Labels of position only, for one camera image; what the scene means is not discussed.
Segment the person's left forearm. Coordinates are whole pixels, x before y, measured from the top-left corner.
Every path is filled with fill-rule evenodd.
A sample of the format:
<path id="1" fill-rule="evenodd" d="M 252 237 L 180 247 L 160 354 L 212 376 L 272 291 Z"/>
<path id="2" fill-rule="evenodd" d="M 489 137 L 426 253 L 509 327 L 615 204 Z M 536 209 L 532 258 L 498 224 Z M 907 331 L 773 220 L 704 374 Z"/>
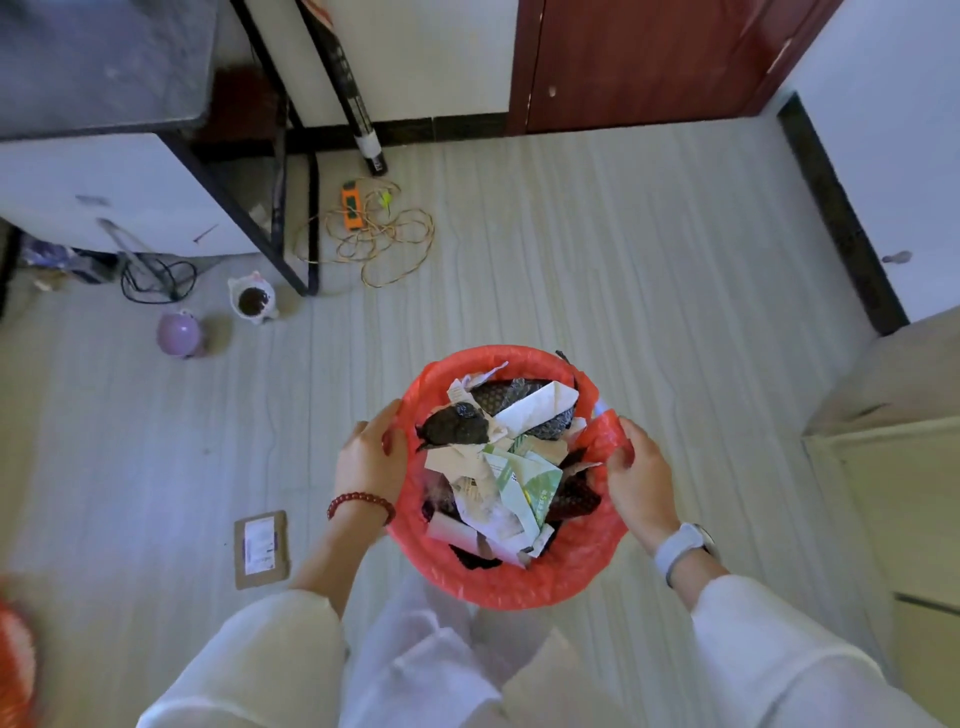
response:
<path id="1" fill-rule="evenodd" d="M 342 615 L 386 518 L 381 499 L 339 504 L 292 587 L 227 619 L 136 728 L 335 728 Z"/>

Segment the person's right hand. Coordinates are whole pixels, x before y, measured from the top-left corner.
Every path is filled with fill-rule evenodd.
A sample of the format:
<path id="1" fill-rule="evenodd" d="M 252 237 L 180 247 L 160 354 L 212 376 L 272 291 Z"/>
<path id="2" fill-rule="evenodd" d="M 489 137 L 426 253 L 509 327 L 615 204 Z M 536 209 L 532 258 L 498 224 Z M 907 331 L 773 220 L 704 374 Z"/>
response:
<path id="1" fill-rule="evenodd" d="M 619 423 L 633 449 L 632 488 L 608 488 L 623 523 L 651 557 L 681 525 L 673 473 L 657 443 L 630 418 Z"/>

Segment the cardboard parcel with white label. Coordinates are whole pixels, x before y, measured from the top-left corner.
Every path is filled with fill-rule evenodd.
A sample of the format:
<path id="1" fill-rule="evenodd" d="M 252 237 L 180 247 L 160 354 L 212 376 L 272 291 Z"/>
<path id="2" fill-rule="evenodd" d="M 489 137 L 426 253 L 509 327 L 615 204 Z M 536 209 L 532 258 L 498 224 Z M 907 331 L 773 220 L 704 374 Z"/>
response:
<path id="1" fill-rule="evenodd" d="M 286 511 L 238 519 L 233 524 L 233 567 L 236 590 L 259 588 L 287 580 L 291 574 Z"/>

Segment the red plastic trash bag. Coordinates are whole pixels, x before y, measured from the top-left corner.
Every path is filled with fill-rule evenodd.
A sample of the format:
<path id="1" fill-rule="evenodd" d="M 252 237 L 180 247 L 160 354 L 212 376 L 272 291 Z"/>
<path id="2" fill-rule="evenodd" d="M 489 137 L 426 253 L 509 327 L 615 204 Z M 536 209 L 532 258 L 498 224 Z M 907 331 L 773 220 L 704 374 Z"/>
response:
<path id="1" fill-rule="evenodd" d="M 597 473 L 590 475 L 588 482 L 601 501 L 591 514 L 562 525 L 546 553 L 529 567 L 504 564 L 466 569 L 448 545 L 427 535 L 428 524 L 422 514 L 426 451 L 418 451 L 420 438 L 415 427 L 449 402 L 447 391 L 454 380 L 492 370 L 504 362 L 508 365 L 496 380 L 549 380 L 579 390 L 574 415 L 586 419 L 586 427 L 574 447 L 584 449 L 588 460 L 598 463 Z M 555 353 L 529 346 L 464 349 L 428 364 L 416 376 L 402 396 L 397 422 L 407 434 L 409 459 L 395 517 L 387 532 L 415 571 L 442 592 L 489 610 L 545 608 L 576 597 L 612 562 L 627 526 L 609 496 L 605 463 L 619 448 L 632 455 L 633 447 L 617 413 L 606 407 L 596 385 L 582 370 Z"/>

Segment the purple plastic bag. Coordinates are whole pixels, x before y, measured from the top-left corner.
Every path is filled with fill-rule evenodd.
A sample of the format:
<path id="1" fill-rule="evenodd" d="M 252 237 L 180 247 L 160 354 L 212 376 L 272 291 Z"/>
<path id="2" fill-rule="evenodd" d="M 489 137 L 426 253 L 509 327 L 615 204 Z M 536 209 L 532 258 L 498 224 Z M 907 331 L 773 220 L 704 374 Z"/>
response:
<path id="1" fill-rule="evenodd" d="M 104 282 L 90 256 L 70 247 L 41 240 L 27 232 L 22 232 L 20 236 L 20 259 L 31 268 L 66 273 L 88 285 L 101 285 Z"/>

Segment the black baseboard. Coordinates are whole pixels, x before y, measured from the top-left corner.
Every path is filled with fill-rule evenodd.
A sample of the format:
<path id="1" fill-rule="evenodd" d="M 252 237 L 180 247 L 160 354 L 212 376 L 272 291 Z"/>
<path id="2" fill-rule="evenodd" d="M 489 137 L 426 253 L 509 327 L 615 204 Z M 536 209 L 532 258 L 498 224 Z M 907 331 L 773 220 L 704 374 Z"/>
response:
<path id="1" fill-rule="evenodd" d="M 507 136 L 507 112 L 464 114 L 374 122 L 382 148 L 419 143 L 501 139 Z M 291 127 L 286 149 L 292 154 L 357 150 L 349 125 Z"/>
<path id="2" fill-rule="evenodd" d="M 895 334 L 909 325 L 906 310 L 798 93 L 776 119 L 872 328 L 881 337 Z"/>

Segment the person's left hand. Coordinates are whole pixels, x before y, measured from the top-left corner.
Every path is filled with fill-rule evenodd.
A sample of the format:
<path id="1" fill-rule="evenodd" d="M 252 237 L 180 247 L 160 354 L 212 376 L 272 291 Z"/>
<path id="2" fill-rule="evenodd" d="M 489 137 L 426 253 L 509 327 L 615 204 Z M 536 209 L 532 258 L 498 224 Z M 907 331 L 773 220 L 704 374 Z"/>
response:
<path id="1" fill-rule="evenodd" d="M 389 526 L 397 513 L 404 484 L 406 458 L 343 457 L 339 452 L 334 473 L 334 496 L 327 508 L 331 523 L 367 519 Z"/>

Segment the black cylindrical tube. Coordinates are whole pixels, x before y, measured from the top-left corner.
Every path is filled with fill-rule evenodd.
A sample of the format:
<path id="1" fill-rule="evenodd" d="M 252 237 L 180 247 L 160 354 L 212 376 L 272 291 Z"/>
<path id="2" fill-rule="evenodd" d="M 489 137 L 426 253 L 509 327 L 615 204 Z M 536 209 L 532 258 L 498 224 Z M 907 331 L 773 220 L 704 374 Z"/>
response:
<path id="1" fill-rule="evenodd" d="M 375 177 L 385 176 L 388 165 L 382 146 L 330 13 L 322 0 L 295 2 L 367 170 Z"/>

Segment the red blurred object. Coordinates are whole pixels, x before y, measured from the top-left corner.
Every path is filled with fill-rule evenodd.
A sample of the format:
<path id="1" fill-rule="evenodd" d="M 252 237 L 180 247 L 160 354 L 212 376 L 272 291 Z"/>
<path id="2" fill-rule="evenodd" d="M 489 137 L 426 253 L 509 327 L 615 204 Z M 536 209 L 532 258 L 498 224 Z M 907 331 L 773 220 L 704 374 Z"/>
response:
<path id="1" fill-rule="evenodd" d="M 39 657 L 34 632 L 0 600 L 0 728 L 37 728 Z"/>

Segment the red-brown wooden door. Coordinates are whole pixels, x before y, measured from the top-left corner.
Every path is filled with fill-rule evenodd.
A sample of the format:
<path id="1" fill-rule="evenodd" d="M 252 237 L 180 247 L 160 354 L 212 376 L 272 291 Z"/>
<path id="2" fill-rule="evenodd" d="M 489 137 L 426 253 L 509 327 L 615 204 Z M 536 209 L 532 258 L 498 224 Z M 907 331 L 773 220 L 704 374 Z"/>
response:
<path id="1" fill-rule="evenodd" d="M 505 133 L 759 115 L 843 0 L 518 0 Z"/>

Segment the black crumpled plastic bag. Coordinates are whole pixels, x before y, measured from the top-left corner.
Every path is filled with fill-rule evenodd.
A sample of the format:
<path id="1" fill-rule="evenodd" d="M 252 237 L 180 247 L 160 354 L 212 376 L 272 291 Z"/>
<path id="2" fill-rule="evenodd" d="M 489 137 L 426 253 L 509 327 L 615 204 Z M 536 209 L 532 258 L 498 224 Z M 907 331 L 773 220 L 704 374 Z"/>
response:
<path id="1" fill-rule="evenodd" d="M 486 445 L 490 442 L 489 423 L 477 405 L 461 401 L 438 408 L 414 427 L 419 438 L 418 452 L 452 445 Z"/>

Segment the white cup with brown contents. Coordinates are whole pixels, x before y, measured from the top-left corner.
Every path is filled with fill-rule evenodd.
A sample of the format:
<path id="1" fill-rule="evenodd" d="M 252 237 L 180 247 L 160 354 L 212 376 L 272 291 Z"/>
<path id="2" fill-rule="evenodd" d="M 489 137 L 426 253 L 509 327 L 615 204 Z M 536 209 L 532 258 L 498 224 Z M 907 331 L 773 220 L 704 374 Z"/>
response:
<path id="1" fill-rule="evenodd" d="M 232 277 L 226 285 L 231 308 L 241 319 L 261 325 L 280 318 L 277 290 L 258 271 Z"/>

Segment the black metal frame table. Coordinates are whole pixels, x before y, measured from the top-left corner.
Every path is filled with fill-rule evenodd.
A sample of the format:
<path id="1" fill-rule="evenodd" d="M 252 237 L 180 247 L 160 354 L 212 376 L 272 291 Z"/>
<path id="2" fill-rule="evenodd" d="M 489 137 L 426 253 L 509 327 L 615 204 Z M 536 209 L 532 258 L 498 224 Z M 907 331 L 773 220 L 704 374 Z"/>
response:
<path id="1" fill-rule="evenodd" d="M 266 75 L 267 155 L 272 157 L 264 229 L 198 156 L 192 137 L 214 109 L 222 2 L 232 7 Z M 291 263 L 286 245 L 289 151 L 303 128 L 248 0 L 0 0 L 0 143 L 151 134 L 193 172 L 303 297 L 320 288 L 320 265 Z"/>

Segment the white wristwatch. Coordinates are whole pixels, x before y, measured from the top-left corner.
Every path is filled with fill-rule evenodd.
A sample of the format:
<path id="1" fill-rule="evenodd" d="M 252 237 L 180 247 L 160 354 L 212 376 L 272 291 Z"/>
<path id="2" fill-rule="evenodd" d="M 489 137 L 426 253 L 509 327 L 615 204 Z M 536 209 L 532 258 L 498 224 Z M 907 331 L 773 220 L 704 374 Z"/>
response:
<path id="1" fill-rule="evenodd" d="M 722 562 L 712 535 L 701 524 L 694 522 L 683 522 L 659 545 L 653 556 L 654 566 L 669 588 L 673 588 L 673 573 L 677 564 L 688 553 L 697 551 L 706 552 L 718 563 Z"/>

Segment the purple round pot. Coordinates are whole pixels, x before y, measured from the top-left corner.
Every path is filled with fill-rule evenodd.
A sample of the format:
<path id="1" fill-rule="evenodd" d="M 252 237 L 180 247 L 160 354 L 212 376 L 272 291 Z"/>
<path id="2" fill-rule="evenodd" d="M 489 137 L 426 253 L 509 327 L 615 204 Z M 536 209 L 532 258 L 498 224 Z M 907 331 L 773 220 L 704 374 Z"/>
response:
<path id="1" fill-rule="evenodd" d="M 206 351 L 207 335 L 201 320 L 182 309 L 160 316 L 155 342 L 163 354 L 178 359 L 198 358 Z"/>

